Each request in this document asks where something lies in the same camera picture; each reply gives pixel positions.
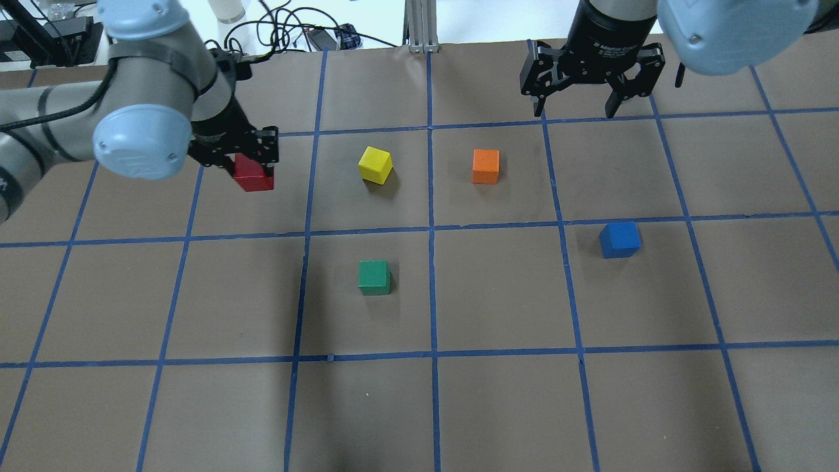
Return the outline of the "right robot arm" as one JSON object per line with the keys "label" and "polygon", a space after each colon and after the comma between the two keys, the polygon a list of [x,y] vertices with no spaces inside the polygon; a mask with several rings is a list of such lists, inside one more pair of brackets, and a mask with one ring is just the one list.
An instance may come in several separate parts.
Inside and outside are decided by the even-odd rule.
{"label": "right robot arm", "polygon": [[573,85],[607,84],[608,119],[632,98],[649,96],[665,69],[663,46],[649,43],[659,25],[684,72],[718,77],[767,62],[804,36],[837,28],[836,1],[581,1],[566,42],[537,40],[519,75],[520,93],[542,116],[551,94]]}

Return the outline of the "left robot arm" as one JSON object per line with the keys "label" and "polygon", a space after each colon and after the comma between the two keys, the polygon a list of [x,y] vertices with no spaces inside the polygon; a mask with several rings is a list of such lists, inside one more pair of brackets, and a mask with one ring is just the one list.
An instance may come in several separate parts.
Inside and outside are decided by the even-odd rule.
{"label": "left robot arm", "polygon": [[235,96],[263,57],[208,49],[177,1],[102,1],[97,10],[114,40],[102,80],[2,91],[2,221],[66,163],[164,180],[192,158],[245,191],[272,190],[279,131],[252,125]]}

